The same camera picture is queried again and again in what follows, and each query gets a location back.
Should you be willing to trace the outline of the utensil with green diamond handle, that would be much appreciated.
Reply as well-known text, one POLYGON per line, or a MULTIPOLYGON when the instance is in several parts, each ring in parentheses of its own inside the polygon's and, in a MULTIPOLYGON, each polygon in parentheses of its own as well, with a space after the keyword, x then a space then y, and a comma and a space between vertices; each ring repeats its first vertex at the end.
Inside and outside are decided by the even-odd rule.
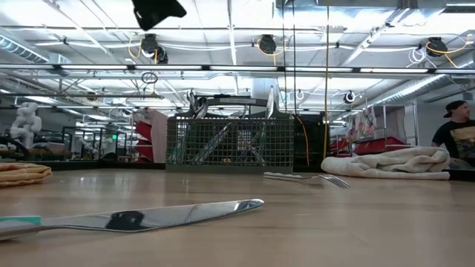
POLYGON ((191 160, 195 165, 201 165, 208 156, 214 151, 214 149, 221 143, 221 141, 226 137, 229 132, 231 124, 228 123, 226 126, 218 131, 210 141, 208 141, 204 147, 193 157, 191 160))

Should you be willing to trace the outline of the table knife teal handle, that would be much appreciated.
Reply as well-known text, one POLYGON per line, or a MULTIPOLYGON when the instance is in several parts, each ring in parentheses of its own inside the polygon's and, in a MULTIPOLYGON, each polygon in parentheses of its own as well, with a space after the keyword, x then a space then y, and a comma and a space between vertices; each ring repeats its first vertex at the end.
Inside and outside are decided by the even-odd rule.
POLYGON ((138 233, 227 217, 259 208, 263 204, 264 201, 261 199, 249 199, 112 211, 71 217, 0 217, 0 241, 14 240, 37 234, 40 231, 56 229, 138 233))

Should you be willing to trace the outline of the fork with pale handle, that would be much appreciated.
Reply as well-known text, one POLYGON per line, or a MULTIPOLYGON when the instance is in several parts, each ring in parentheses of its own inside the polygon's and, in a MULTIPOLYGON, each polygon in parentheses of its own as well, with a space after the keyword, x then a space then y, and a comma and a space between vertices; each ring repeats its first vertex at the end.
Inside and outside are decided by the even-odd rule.
POLYGON ((301 182, 306 184, 323 185, 325 182, 333 184, 339 188, 349 188, 350 185, 339 177, 331 174, 316 174, 310 176, 302 176, 298 174, 281 174, 264 172, 263 177, 267 179, 279 179, 289 182, 301 182))

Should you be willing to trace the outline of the overhead light bar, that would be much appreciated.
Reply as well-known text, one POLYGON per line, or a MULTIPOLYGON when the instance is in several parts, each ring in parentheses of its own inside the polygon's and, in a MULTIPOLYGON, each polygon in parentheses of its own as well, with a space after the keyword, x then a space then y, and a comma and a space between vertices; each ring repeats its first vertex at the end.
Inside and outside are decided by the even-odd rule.
POLYGON ((0 64, 0 70, 178 70, 231 72, 298 72, 298 73, 383 73, 410 75, 475 75, 475 69, 457 68, 385 68, 385 67, 284 67, 238 65, 60 65, 0 64))

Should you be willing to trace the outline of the red storage bins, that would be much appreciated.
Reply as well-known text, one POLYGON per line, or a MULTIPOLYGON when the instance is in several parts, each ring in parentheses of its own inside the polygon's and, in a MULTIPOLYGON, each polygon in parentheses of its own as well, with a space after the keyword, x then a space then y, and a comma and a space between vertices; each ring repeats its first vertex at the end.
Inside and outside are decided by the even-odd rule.
POLYGON ((360 139, 352 142, 350 142, 348 138, 341 138, 331 143, 330 156, 349 157, 355 155, 380 154, 409 147, 410 145, 395 137, 360 139))
POLYGON ((145 162, 153 162, 154 153, 151 143, 151 125, 140 121, 136 124, 135 131, 140 135, 140 138, 134 147, 135 151, 140 155, 139 159, 145 162))

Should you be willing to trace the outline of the white column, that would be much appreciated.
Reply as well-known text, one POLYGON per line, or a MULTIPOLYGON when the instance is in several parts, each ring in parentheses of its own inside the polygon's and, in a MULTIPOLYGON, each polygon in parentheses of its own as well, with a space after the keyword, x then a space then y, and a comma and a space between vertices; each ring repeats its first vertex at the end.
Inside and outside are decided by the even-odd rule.
POLYGON ((270 91, 273 92, 275 107, 279 107, 279 86, 277 78, 255 78, 252 80, 251 97, 268 101, 270 91))

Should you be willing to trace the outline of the pink board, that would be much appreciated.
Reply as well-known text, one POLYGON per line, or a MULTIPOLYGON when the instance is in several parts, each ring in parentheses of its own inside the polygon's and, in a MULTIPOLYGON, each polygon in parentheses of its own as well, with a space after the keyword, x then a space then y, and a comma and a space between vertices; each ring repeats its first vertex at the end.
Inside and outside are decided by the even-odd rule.
POLYGON ((156 110, 149 108, 139 109, 134 113, 134 126, 140 121, 146 122, 151 125, 151 143, 154 153, 153 163, 165 163, 166 162, 166 150, 167 150, 167 120, 168 117, 156 110))

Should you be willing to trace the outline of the grey mesh cutlery basket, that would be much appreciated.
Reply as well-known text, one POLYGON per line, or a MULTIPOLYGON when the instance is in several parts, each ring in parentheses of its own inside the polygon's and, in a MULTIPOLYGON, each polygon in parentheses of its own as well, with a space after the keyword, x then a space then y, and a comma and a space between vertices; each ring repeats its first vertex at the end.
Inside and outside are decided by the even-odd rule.
POLYGON ((274 107, 272 117, 266 119, 266 101, 249 96, 207 97, 208 111, 204 118, 195 119, 190 108, 168 119, 166 169, 169 172, 260 174, 290 172, 294 162, 294 118, 274 107), (242 119, 229 119, 232 113, 247 112, 242 119), (208 158, 201 164, 193 157, 226 124, 229 132, 208 158), (265 166, 256 163, 250 146, 255 146, 256 133, 266 126, 263 150, 265 166))

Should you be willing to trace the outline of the folded orange cloth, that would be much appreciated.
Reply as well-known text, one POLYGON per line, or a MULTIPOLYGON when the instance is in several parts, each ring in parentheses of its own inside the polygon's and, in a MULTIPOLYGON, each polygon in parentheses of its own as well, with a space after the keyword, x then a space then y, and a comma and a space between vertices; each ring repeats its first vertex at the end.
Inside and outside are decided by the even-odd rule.
POLYGON ((0 188, 41 183, 52 175, 50 167, 33 163, 0 163, 0 188))

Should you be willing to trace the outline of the colourful hanging sheets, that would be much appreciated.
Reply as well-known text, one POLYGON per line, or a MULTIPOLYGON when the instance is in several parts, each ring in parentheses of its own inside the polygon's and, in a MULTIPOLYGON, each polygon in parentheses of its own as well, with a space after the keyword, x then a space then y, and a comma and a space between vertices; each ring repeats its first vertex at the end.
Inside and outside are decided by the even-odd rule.
POLYGON ((347 138, 357 140, 374 136, 376 129, 376 115, 374 107, 363 110, 350 118, 347 138))

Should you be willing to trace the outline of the metal shelf rack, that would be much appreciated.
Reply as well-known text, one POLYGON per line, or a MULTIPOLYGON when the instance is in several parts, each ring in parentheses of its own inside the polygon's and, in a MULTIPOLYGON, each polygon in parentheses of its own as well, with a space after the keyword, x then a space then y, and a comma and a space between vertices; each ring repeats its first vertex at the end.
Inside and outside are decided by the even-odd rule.
MULTIPOLYGON (((363 139, 395 137, 410 145, 410 148, 419 144, 417 105, 415 102, 408 102, 404 105, 383 104, 372 107, 374 107, 376 115, 376 129, 373 137, 363 139)), ((337 139, 347 138, 350 118, 361 112, 362 111, 352 112, 332 122, 332 127, 330 128, 330 145, 337 139)))

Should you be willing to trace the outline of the crumpled beige towel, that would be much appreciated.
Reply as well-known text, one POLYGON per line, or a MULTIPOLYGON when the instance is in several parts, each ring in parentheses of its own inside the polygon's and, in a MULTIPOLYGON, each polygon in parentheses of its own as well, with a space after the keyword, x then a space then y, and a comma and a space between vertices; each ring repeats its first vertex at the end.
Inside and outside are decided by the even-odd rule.
POLYGON ((450 154, 444 148, 413 147, 381 154, 338 158, 321 163, 328 174, 371 179, 448 180, 450 154))

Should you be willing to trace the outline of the person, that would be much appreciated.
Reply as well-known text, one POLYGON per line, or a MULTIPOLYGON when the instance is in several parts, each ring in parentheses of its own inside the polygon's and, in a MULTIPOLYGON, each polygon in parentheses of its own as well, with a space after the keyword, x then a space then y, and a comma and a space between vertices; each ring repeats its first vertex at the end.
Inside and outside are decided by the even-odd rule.
POLYGON ((432 146, 445 146, 451 158, 450 168, 475 169, 475 119, 471 118, 470 105, 456 100, 445 110, 444 118, 449 121, 436 130, 432 146))

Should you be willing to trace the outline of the black metal frame station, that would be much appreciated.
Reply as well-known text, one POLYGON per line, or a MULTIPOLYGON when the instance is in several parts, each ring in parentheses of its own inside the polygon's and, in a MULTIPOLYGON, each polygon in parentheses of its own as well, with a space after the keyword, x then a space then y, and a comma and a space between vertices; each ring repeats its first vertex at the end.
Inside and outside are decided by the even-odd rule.
POLYGON ((128 152, 127 133, 114 125, 64 127, 62 141, 72 160, 118 161, 128 152), (117 135, 116 140, 112 140, 113 134, 117 135))

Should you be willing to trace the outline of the silver ventilation duct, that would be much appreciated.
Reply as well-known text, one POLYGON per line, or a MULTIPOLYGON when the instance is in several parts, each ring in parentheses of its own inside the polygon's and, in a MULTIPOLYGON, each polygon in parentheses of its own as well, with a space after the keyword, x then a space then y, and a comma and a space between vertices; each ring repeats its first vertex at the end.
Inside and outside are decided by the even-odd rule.
POLYGON ((46 64, 49 62, 49 59, 43 55, 3 35, 0 35, 0 49, 5 50, 8 53, 15 54, 35 64, 46 64))
POLYGON ((384 103, 400 102, 403 100, 413 99, 432 90, 437 90, 448 85, 452 85, 455 79, 475 78, 474 74, 439 74, 423 79, 414 79, 405 82, 389 91, 383 93, 370 100, 367 104, 362 104, 359 108, 369 108, 384 103))

